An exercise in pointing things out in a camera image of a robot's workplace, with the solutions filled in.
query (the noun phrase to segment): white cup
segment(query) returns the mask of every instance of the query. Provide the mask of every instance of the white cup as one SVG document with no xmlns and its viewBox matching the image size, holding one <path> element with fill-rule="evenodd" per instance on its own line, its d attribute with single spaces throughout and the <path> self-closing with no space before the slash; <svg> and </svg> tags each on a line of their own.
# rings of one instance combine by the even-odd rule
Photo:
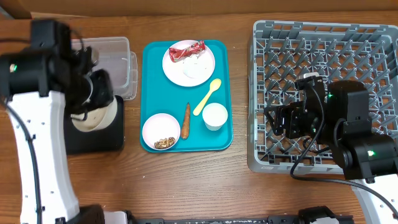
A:
<svg viewBox="0 0 398 224">
<path fill-rule="evenodd" d="M 202 112 L 203 120 L 210 131 L 219 130 L 228 119 L 228 111 L 219 103 L 210 103 Z"/>
<path fill-rule="evenodd" d="M 101 130 L 108 127 L 113 122 L 117 112 L 118 102 L 116 97 L 114 97 L 112 103 L 108 106 L 88 112 L 85 121 L 72 119 L 72 123 L 77 130 L 82 132 Z M 77 117 L 83 119 L 84 114 L 79 114 Z"/>
</svg>

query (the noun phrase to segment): wooden tabletop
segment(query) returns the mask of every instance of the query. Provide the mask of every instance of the wooden tabletop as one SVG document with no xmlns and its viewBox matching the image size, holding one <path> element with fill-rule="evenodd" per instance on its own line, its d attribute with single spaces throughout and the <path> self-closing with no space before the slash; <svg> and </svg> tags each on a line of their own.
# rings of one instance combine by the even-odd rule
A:
<svg viewBox="0 0 398 224">
<path fill-rule="evenodd" d="M 350 187 L 260 174 L 246 165 L 247 45 L 260 19 L 398 25 L 398 12 L 312 12 L 224 16 L 102 17 L 67 21 L 83 37 L 125 36 L 137 54 L 139 88 L 126 101 L 126 143 L 121 152 L 70 156 L 73 188 L 81 203 L 131 210 L 138 218 L 239 218 L 297 214 L 326 205 L 364 223 Z M 0 21 L 0 38 L 29 37 L 29 21 Z M 158 40 L 218 39 L 228 48 L 234 141 L 222 152 L 151 154 L 140 136 L 141 65 L 144 47 Z M 0 53 L 23 46 L 2 44 Z M 18 223 L 21 181 L 14 133 L 0 110 L 0 223 Z M 323 175 L 342 178 L 342 176 Z"/>
</svg>

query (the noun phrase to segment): red candy wrapper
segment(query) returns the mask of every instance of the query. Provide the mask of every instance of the red candy wrapper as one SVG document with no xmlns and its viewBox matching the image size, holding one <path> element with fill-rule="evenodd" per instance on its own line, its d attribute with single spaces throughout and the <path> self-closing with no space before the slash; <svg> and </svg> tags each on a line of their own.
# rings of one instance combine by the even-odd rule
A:
<svg viewBox="0 0 398 224">
<path fill-rule="evenodd" d="M 180 59 L 189 57 L 193 54 L 199 54 L 200 52 L 206 50 L 206 45 L 205 41 L 201 40 L 186 49 L 175 49 L 175 48 L 169 48 L 169 55 L 170 58 L 172 59 L 172 62 L 178 62 Z"/>
</svg>

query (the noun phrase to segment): dish rack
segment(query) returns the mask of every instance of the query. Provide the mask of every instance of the dish rack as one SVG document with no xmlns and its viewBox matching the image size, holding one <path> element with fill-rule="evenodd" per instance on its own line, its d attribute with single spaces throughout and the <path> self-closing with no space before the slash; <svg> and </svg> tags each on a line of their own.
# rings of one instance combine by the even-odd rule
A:
<svg viewBox="0 0 398 224">
<path fill-rule="evenodd" d="M 398 27 L 368 24 L 257 21 L 249 43 L 248 166 L 254 172 L 289 173 L 306 137 L 275 136 L 264 116 L 268 106 L 303 100 L 294 87 L 304 73 L 318 72 L 323 82 L 363 82 L 369 90 L 373 132 L 398 138 Z M 312 150 L 326 146 L 314 144 Z M 342 174 L 326 151 L 309 152 L 298 174 Z"/>
</svg>

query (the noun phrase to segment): carrot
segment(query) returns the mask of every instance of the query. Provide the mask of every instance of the carrot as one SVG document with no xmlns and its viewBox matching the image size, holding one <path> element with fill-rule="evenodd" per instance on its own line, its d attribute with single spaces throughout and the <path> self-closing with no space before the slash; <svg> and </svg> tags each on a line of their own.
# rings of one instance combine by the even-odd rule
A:
<svg viewBox="0 0 398 224">
<path fill-rule="evenodd" d="M 181 138 L 187 139 L 189 136 L 189 122 L 191 116 L 191 106 L 187 103 L 187 108 L 185 110 L 184 122 L 182 123 Z"/>
</svg>

